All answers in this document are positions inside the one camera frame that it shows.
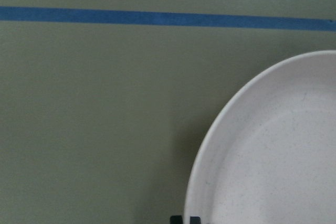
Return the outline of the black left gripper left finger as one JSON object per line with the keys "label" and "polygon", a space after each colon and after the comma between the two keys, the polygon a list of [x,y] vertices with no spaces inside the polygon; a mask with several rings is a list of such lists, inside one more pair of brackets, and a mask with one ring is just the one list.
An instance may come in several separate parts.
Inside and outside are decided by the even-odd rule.
{"label": "black left gripper left finger", "polygon": [[170,216],[170,224],[183,224],[183,217],[181,215]]}

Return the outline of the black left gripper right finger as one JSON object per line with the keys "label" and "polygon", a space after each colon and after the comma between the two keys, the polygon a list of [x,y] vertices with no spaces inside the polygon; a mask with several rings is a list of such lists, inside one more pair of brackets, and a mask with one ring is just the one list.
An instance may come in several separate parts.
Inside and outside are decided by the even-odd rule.
{"label": "black left gripper right finger", "polygon": [[190,216],[190,224],[201,224],[201,218],[199,216]]}

